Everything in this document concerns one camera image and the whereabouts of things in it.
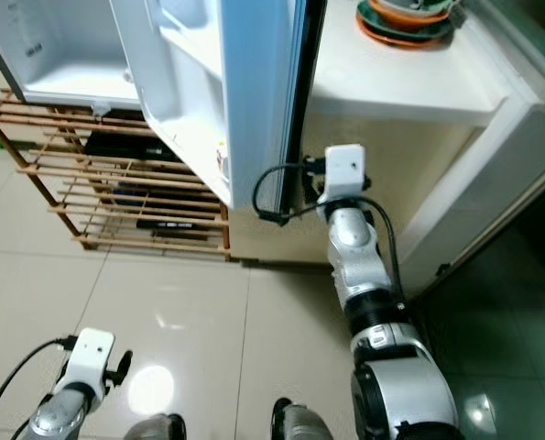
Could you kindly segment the dark green plate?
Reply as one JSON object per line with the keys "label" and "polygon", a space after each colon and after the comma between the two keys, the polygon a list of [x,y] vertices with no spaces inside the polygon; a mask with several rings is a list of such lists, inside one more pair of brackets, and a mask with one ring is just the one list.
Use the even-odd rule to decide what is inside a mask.
{"label": "dark green plate", "polygon": [[451,14],[413,16],[379,4],[377,0],[361,0],[355,6],[357,28],[381,45],[407,50],[442,45],[453,34]]}

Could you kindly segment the orange bowl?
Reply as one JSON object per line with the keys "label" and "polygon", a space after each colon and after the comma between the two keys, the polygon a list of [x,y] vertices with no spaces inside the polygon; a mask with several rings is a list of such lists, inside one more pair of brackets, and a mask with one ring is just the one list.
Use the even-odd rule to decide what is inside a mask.
{"label": "orange bowl", "polygon": [[368,0],[374,12],[387,24],[419,28],[440,24],[451,15],[457,0]]}

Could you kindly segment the wooden slatted rack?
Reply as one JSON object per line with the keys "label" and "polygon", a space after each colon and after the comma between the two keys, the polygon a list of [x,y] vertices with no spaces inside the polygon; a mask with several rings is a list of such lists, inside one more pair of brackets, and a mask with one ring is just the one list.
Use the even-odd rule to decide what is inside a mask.
{"label": "wooden slatted rack", "polygon": [[[97,116],[79,106],[22,101],[0,89],[1,148],[81,248],[231,259],[229,209],[183,159],[173,152],[159,160],[88,155],[91,133],[158,138],[134,110]],[[137,229],[137,219],[188,222],[216,234],[152,237]]]}

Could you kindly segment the robot leg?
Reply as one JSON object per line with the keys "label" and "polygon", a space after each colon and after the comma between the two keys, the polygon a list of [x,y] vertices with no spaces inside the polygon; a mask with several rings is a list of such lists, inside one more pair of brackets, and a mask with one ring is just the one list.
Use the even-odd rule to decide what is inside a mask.
{"label": "robot leg", "polygon": [[273,406],[269,440],[333,440],[333,435],[319,414],[281,397]]}
{"label": "robot leg", "polygon": [[159,413],[133,424],[122,440],[187,440],[187,424],[176,413]]}

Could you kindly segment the fridge door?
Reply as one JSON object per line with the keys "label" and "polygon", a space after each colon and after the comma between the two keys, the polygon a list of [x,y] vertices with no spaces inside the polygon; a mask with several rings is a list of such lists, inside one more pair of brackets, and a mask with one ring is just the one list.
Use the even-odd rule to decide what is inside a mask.
{"label": "fridge door", "polygon": [[[232,210],[298,201],[327,0],[110,0],[152,131]],[[226,139],[230,181],[219,179]]]}

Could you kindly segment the black flat box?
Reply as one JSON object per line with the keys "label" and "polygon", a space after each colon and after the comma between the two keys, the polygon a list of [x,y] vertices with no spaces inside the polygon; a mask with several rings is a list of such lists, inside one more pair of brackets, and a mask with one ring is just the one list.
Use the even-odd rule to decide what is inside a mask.
{"label": "black flat box", "polygon": [[84,152],[101,158],[162,160],[170,154],[166,144],[151,136],[93,131],[84,143]]}

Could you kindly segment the black flat device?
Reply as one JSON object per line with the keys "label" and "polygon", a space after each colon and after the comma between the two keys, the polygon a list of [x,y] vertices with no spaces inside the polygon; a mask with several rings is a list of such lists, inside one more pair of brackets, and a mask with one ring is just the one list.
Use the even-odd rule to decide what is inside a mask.
{"label": "black flat device", "polygon": [[149,231],[152,237],[163,238],[200,238],[213,237],[216,234],[210,227],[168,219],[137,219],[136,227]]}

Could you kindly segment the robot right leg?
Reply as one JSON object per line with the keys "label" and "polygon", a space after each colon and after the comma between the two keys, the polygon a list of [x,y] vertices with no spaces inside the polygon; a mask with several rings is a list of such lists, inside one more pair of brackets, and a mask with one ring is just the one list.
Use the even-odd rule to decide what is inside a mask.
{"label": "robot right leg", "polygon": [[269,440],[333,440],[333,435],[319,414],[281,397],[273,406]]}

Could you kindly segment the white juice carton green cap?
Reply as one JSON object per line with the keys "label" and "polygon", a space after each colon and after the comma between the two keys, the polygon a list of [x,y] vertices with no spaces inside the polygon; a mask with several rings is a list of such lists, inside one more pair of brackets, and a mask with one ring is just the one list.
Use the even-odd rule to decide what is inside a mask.
{"label": "white juice carton green cap", "polygon": [[223,181],[230,181],[230,160],[229,160],[229,147],[227,147],[226,139],[218,141],[216,148],[216,164],[219,171],[219,179]]}

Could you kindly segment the small white fridge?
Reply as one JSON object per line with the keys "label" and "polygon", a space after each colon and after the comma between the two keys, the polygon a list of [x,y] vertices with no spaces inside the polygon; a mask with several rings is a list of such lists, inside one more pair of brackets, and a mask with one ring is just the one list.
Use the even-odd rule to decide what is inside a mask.
{"label": "small white fridge", "polygon": [[0,0],[0,72],[30,104],[139,107],[109,0]]}

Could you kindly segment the robot left leg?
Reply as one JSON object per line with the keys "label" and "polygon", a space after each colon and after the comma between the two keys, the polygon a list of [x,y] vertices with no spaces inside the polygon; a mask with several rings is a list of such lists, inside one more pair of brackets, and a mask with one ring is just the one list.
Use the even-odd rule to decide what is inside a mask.
{"label": "robot left leg", "polygon": [[159,413],[133,424],[122,440],[187,440],[187,424],[176,413]]}

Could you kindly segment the white side counter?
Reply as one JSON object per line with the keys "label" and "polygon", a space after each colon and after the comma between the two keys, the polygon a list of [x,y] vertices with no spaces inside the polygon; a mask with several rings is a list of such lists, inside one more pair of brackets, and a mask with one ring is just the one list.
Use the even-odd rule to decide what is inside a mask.
{"label": "white side counter", "polygon": [[363,144],[415,296],[545,187],[545,0],[453,0],[423,48],[369,38],[356,9],[328,5],[304,151]]}

